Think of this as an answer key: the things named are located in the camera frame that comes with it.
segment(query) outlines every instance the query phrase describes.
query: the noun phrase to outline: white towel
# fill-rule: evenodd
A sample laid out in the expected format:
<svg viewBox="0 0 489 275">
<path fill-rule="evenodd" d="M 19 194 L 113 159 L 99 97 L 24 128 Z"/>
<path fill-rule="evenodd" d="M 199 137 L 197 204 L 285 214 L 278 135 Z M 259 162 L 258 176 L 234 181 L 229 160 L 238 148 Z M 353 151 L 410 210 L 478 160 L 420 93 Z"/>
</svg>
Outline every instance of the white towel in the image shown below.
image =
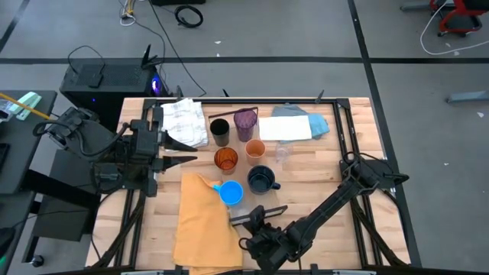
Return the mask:
<svg viewBox="0 0 489 275">
<path fill-rule="evenodd" d="M 307 115 L 259 118 L 262 141 L 301 141 L 313 138 Z"/>
<path fill-rule="evenodd" d="M 192 147 L 206 146 L 209 143 L 201 102 L 182 99 L 179 102 L 163 104 L 161 107 L 162 129 L 168 131 L 174 140 Z"/>
</svg>

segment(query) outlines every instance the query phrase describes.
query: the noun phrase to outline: black cup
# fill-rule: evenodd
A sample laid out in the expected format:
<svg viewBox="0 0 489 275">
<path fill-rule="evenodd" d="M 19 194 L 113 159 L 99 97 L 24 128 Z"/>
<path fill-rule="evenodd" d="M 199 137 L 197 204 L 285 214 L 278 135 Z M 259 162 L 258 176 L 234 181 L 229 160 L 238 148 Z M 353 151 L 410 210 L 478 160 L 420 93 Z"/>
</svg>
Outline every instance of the black cup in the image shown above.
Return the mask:
<svg viewBox="0 0 489 275">
<path fill-rule="evenodd" d="M 218 118 L 211 123 L 211 133 L 215 143 L 219 147 L 225 147 L 229 143 L 229 123 L 222 118 Z"/>
<path fill-rule="evenodd" d="M 275 183 L 275 174 L 272 169 L 257 165 L 248 173 L 248 184 L 253 193 L 262 195 L 270 189 L 280 189 L 280 184 Z"/>
</svg>

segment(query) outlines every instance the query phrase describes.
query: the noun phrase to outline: blue plastic cup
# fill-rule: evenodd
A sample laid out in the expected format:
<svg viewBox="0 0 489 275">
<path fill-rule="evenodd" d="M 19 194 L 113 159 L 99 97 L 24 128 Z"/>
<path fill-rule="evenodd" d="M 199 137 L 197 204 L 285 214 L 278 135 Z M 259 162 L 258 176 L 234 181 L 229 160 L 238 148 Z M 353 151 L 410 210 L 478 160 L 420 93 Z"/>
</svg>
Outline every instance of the blue plastic cup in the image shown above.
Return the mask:
<svg viewBox="0 0 489 275">
<path fill-rule="evenodd" d="M 221 201 L 227 206 L 237 205 L 243 199 L 243 187 L 235 180 L 228 180 L 221 186 L 212 187 L 219 193 Z"/>
</svg>

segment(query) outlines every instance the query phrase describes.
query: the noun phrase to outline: dark blue mug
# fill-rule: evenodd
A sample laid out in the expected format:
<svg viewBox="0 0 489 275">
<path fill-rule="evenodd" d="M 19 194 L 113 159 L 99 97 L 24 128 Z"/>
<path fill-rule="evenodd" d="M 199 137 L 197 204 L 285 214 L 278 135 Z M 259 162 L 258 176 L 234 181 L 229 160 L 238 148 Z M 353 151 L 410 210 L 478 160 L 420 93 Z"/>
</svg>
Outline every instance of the dark blue mug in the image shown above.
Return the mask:
<svg viewBox="0 0 489 275">
<path fill-rule="evenodd" d="M 248 185 L 254 194 L 262 195 L 270 189 L 280 189 L 280 184 L 275 183 L 275 174 L 265 165 L 257 165 L 248 173 Z"/>
</svg>

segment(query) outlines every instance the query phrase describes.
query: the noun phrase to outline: brown cup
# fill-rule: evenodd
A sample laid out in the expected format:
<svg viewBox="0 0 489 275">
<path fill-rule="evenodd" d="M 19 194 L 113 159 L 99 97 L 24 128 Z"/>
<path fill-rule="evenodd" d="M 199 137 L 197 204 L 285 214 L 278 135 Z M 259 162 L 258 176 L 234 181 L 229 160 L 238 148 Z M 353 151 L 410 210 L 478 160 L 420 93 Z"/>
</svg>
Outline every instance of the brown cup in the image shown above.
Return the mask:
<svg viewBox="0 0 489 275">
<path fill-rule="evenodd" d="M 222 174 L 231 175 L 238 164 L 238 153 L 229 147 L 221 148 L 215 152 L 214 164 L 222 171 Z"/>
<path fill-rule="evenodd" d="M 250 140 L 246 143 L 246 160 L 252 166 L 258 165 L 265 155 L 265 144 L 260 140 Z"/>
</svg>

